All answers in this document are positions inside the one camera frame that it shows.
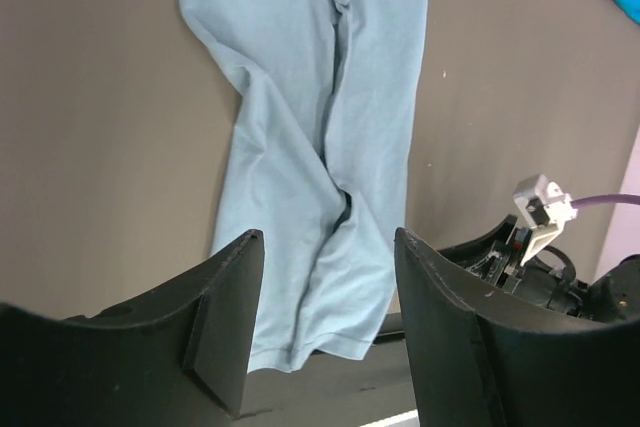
white connector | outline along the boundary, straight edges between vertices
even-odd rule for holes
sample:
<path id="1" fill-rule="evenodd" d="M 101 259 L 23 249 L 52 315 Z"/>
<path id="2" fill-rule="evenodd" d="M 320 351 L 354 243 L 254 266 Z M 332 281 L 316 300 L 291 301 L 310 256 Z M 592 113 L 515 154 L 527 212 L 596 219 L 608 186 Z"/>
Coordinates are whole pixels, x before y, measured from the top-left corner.
<path id="1" fill-rule="evenodd" d="M 531 229 L 531 239 L 521 264 L 538 255 L 562 233 L 565 224 L 578 215 L 571 205 L 571 196 L 544 175 L 520 182 L 513 200 Z"/>

white strip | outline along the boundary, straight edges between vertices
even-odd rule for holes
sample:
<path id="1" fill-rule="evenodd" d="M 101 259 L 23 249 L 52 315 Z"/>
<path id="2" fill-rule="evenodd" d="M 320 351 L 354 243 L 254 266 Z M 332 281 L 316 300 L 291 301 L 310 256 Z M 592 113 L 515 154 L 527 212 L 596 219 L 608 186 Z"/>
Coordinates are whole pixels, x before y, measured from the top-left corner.
<path id="1" fill-rule="evenodd" d="M 410 421 L 415 420 L 416 423 L 409 424 Z M 410 412 L 405 412 L 404 414 L 396 415 L 395 417 L 389 417 L 387 419 L 378 420 L 377 422 L 373 422 L 371 424 L 363 425 L 361 427 L 392 427 L 392 426 L 402 426 L 402 425 L 419 425 L 418 421 L 418 411 L 412 410 Z"/>

blue cloth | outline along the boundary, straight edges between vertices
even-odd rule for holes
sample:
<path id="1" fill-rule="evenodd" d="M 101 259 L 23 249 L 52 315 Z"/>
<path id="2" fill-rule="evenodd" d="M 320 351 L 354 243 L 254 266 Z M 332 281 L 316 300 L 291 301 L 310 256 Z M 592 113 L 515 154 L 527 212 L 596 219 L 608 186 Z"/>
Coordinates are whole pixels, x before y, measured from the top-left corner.
<path id="1" fill-rule="evenodd" d="M 362 359 L 395 287 L 427 0 L 179 0 L 242 95 L 212 250 L 265 236 L 249 371 Z"/>
<path id="2" fill-rule="evenodd" d="M 640 24 L 640 0 L 613 0 L 637 24 Z"/>

floor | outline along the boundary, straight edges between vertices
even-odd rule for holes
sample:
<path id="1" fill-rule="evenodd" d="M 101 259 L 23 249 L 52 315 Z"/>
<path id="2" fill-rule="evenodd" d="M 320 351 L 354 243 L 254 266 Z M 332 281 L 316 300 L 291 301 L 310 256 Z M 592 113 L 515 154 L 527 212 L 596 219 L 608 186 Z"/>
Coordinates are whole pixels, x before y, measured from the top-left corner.
<path id="1" fill-rule="evenodd" d="M 175 0 L 0 0 L 0 298 L 91 314 L 208 254 L 238 98 Z M 445 246 L 544 172 L 617 191 L 640 30 L 610 0 L 430 0 L 408 225 Z M 610 217 L 559 245 L 591 278 Z"/>

light blue fabric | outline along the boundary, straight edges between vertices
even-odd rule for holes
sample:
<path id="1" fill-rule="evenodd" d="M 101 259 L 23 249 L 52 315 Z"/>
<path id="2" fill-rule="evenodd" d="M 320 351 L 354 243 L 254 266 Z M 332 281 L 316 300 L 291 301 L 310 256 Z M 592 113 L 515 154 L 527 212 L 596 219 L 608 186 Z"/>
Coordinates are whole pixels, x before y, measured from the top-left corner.
<path id="1" fill-rule="evenodd" d="M 265 235 L 249 370 L 362 359 L 395 287 L 427 0 L 179 1 L 243 98 L 212 249 Z"/>

